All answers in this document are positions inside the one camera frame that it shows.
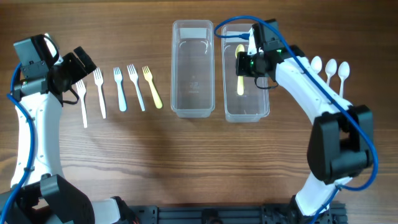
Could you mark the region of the thin white plastic fork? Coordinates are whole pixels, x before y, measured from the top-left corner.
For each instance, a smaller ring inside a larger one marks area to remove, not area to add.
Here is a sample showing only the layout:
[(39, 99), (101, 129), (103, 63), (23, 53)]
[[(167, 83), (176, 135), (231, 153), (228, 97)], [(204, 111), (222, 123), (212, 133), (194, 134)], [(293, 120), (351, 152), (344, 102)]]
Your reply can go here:
[(75, 85), (77, 88), (78, 96), (80, 97), (80, 101), (81, 101), (83, 127), (87, 128), (88, 123), (87, 123), (87, 113), (86, 113), (86, 106), (85, 106), (86, 87), (85, 87), (85, 84), (83, 83), (83, 80), (79, 80), (78, 82), (75, 83)]

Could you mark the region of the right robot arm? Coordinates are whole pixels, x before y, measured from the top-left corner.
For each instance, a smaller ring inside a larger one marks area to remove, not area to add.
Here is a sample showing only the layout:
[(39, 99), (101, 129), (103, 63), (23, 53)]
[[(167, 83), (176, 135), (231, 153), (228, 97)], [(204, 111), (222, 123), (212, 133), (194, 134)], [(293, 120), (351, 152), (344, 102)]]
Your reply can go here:
[(310, 174), (292, 197), (288, 217), (295, 223), (315, 223), (329, 211), (336, 194), (362, 191), (375, 180), (379, 159), (373, 143), (373, 114), (335, 93), (313, 70), (308, 58), (289, 45), (275, 20), (255, 19), (241, 35), (248, 49), (239, 52), (239, 77), (270, 78), (286, 89), (312, 124), (307, 149)]

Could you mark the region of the slim white plastic fork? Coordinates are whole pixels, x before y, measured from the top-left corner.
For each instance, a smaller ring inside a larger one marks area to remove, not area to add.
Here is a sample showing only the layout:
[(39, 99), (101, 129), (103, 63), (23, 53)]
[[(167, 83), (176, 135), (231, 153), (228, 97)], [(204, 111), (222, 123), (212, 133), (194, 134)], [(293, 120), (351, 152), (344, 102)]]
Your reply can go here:
[(136, 71), (136, 69), (135, 69), (133, 64), (127, 65), (127, 72), (129, 74), (129, 78), (131, 79), (131, 81), (133, 82), (133, 84), (134, 84), (134, 86), (136, 88), (136, 94), (137, 94), (137, 98), (139, 100), (139, 104), (140, 104), (141, 110), (145, 111), (146, 108), (145, 108), (145, 105), (144, 105), (144, 100), (142, 98), (141, 91), (139, 89), (139, 76), (138, 76), (137, 71)]

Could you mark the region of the wide-handled white fork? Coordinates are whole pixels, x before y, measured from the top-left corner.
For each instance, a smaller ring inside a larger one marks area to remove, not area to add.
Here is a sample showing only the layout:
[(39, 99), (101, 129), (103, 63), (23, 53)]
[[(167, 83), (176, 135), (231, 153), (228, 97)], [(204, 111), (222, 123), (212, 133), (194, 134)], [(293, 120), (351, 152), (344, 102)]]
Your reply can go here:
[(126, 104), (126, 99), (124, 96), (123, 92), (123, 75), (121, 73), (121, 70), (119, 67), (114, 67), (113, 68), (113, 73), (114, 73), (114, 80), (117, 84), (118, 88), (118, 102), (119, 102), (119, 110), (124, 112), (127, 110), (127, 104)]

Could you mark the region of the slim white plastic spoon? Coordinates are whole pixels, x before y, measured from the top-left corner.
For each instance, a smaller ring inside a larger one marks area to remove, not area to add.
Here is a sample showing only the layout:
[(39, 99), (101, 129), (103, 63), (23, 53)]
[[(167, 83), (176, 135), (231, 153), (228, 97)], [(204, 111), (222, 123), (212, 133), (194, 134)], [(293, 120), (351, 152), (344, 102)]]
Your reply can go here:
[(325, 73), (327, 76), (326, 84), (328, 86), (330, 85), (330, 80), (331, 80), (332, 76), (336, 73), (336, 71), (337, 71), (337, 62), (335, 59), (332, 58), (327, 62), (326, 66), (325, 66)]

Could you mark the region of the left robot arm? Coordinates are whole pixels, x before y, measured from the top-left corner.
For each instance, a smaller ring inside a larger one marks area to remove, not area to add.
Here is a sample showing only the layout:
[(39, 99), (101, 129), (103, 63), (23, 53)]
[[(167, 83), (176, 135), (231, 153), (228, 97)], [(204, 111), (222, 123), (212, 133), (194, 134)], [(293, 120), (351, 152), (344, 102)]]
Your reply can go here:
[(60, 55), (47, 34), (14, 44), (19, 64), (8, 98), (19, 120), (17, 164), (9, 191), (1, 194), (2, 223), (139, 223), (115, 196), (92, 202), (69, 183), (60, 162), (63, 94), (96, 65), (81, 48)]

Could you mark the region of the yellow plastic spoon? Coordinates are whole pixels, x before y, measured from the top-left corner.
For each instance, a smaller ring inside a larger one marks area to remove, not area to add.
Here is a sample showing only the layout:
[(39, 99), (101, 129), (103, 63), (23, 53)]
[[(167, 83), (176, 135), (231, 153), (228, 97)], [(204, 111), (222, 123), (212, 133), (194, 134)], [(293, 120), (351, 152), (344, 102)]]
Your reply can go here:
[[(238, 53), (240, 52), (244, 52), (244, 45), (243, 44), (239, 44), (236, 47), (236, 51), (235, 51), (235, 56), (236, 58), (238, 57)], [(244, 78), (242, 76), (238, 76), (238, 80), (237, 80), (237, 94), (239, 96), (242, 96), (244, 94)]]

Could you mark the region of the yellow plastic fork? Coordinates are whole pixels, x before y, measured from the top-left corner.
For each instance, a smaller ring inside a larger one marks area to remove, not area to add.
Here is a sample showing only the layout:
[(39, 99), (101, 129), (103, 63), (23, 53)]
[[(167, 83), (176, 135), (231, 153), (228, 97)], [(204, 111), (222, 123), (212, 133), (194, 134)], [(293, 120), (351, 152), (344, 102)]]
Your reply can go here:
[(159, 96), (157, 89), (154, 85), (153, 76), (152, 76), (152, 73), (151, 73), (149, 67), (143, 66), (142, 71), (143, 71), (145, 80), (148, 82), (148, 84), (150, 86), (150, 90), (152, 93), (152, 98), (154, 100), (155, 107), (157, 109), (161, 109), (163, 107), (162, 100), (160, 99), (160, 96)]

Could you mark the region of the thin white plastic spoon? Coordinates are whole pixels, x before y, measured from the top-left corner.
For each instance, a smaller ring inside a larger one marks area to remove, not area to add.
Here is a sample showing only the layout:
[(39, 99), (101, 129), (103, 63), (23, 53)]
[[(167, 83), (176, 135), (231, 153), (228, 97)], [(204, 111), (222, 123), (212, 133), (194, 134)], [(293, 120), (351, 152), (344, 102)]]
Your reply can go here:
[(342, 62), (341, 65), (338, 68), (338, 76), (341, 80), (340, 83), (340, 92), (339, 92), (339, 96), (342, 98), (343, 94), (344, 94), (344, 83), (345, 80), (349, 77), (349, 73), (350, 73), (350, 67), (349, 67), (349, 63), (348, 62)]

